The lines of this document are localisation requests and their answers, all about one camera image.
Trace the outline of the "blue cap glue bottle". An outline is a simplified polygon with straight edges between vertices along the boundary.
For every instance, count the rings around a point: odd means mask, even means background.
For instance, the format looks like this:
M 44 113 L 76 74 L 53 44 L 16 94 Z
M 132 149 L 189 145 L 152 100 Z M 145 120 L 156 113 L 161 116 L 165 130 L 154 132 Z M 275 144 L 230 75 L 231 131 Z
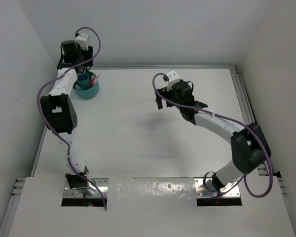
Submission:
M 86 81 L 87 79 L 88 79 L 88 76 L 86 74 L 80 74 L 78 76 L 78 81 L 83 82 L 83 81 Z

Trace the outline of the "clear tape roll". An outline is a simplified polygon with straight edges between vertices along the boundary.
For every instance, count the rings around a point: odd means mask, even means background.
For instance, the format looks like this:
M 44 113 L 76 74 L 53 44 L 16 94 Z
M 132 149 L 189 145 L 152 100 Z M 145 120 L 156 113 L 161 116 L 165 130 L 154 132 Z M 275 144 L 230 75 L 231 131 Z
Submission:
M 81 90 L 81 87 L 79 86 L 79 84 L 74 84 L 74 88 L 75 88 L 76 90 Z

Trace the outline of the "black handled scissors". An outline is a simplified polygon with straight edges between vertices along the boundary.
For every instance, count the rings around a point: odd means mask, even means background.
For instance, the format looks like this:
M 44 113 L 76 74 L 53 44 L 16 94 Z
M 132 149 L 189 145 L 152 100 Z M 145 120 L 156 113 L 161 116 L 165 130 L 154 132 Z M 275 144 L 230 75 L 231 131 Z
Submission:
M 89 71 L 89 67 L 88 66 L 81 66 L 80 67 L 80 74 L 86 74 Z

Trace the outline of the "red gel pen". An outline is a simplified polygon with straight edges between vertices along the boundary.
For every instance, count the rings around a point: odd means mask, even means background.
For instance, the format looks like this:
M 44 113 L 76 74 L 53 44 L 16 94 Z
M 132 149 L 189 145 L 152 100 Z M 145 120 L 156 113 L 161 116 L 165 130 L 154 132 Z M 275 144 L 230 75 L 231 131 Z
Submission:
M 91 78 L 90 78 L 90 83 L 89 83 L 89 87 L 88 87 L 88 88 L 93 87 L 94 84 L 96 83 L 96 81 L 97 81 L 97 76 L 96 76 L 96 74 L 93 74 L 93 75 L 91 76 Z

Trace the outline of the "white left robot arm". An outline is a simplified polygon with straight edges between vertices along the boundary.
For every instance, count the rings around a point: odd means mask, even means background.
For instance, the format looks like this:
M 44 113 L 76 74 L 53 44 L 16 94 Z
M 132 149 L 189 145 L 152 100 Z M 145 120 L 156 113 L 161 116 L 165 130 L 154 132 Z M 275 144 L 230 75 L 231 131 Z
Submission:
M 77 114 L 70 94 L 78 78 L 80 67 L 71 67 L 86 60 L 86 50 L 73 40 L 61 43 L 61 57 L 57 65 L 59 79 L 55 81 L 48 95 L 40 98 L 42 114 L 51 125 L 49 128 L 56 136 L 64 154 L 67 172 L 65 177 L 72 190 L 85 192 L 90 189 L 87 180 L 88 169 L 81 158 L 73 152 L 73 134 L 77 127 Z

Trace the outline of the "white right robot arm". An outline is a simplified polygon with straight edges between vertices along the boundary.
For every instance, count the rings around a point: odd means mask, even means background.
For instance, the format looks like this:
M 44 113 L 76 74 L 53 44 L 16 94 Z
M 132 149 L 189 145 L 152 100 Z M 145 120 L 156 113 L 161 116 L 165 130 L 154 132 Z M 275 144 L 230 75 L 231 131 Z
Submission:
M 207 182 L 210 191 L 220 192 L 227 184 L 250 174 L 263 162 L 270 163 L 271 150 L 257 123 L 244 124 L 215 114 L 207 109 L 207 104 L 195 100 L 192 93 L 192 83 L 182 79 L 155 89 L 159 109 L 163 107 L 162 102 L 166 101 L 167 107 L 179 109 L 185 120 L 213 132 L 231 145 L 231 161 L 213 173 Z

